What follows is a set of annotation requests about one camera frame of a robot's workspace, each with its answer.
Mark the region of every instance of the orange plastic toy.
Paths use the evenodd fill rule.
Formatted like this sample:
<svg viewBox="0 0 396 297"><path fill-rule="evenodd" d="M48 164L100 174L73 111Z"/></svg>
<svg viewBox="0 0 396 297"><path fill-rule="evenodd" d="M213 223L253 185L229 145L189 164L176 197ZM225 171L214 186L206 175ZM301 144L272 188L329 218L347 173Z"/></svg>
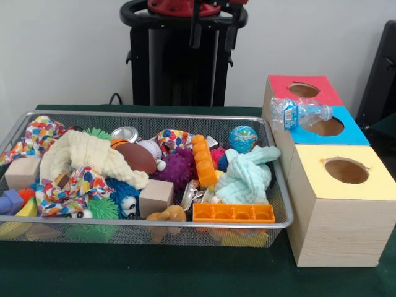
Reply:
<svg viewBox="0 0 396 297"><path fill-rule="evenodd" d="M217 176L205 137L203 135L195 135L191 142L200 186L209 187L212 184L216 184Z"/></svg>
<svg viewBox="0 0 396 297"><path fill-rule="evenodd" d="M198 204L193 205L194 222L275 223L272 205Z"/></svg>
<svg viewBox="0 0 396 297"><path fill-rule="evenodd" d="M129 143L128 140L122 138L114 138L111 140L111 148L115 150L117 146L128 143Z"/></svg>

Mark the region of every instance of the wire mesh basket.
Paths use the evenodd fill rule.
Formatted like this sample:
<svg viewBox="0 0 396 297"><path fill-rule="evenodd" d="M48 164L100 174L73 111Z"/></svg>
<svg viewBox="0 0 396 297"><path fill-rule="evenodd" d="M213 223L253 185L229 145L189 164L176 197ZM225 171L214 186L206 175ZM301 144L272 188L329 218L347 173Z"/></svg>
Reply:
<svg viewBox="0 0 396 297"><path fill-rule="evenodd" d="M211 135L220 146L228 148L228 136L236 126L250 126L259 135L259 145L274 145L269 125L261 118L239 116L188 116L172 114L99 113L81 111L31 111L23 114L0 145L0 152L10 150L25 133L29 122L47 115L68 126L96 127L111 132L121 126L135 127L143 139L166 129ZM100 220L79 218L16 217L0 215L0 229L19 230L20 235L0 240L64 243L152 244L152 236L163 230L161 244L182 246L252 246L269 247L279 232L293 221L293 212L279 161L269 164L272 182L267 199L273 205L275 223L197 223L146 220ZM2 168L0 194L8 189Z"/></svg>

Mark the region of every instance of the blue box lid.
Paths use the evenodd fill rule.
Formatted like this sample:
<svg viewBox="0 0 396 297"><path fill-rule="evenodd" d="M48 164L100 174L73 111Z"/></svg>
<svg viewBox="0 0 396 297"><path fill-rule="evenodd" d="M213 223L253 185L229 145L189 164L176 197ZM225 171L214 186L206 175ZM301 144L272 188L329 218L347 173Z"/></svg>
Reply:
<svg viewBox="0 0 396 297"><path fill-rule="evenodd" d="M344 125L344 130L339 135L320 136L302 127L297 127L290 131L294 142L296 144L370 145L369 141L345 107L333 106L333 118L338 119Z"/></svg>

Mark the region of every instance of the small globe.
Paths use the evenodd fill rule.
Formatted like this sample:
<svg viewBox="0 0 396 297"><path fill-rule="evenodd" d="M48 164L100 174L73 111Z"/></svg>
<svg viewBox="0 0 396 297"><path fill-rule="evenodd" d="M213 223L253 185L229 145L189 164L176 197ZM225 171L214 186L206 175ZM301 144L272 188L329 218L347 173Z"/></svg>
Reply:
<svg viewBox="0 0 396 297"><path fill-rule="evenodd" d="M228 138L230 146L238 153L250 152L253 147L257 145L258 140L259 136L255 130L249 126L236 127L231 131L230 137Z"/></svg>

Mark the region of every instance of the table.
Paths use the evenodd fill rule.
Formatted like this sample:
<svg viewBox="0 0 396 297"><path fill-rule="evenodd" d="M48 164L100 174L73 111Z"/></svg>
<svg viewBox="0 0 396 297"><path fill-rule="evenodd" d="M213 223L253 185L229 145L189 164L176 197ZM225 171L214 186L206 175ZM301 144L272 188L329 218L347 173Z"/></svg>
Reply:
<svg viewBox="0 0 396 297"><path fill-rule="evenodd" d="M260 116L261 108L39 105L41 110ZM396 296L396 232L380 265L298 268L269 249L0 242L1 296Z"/></svg>

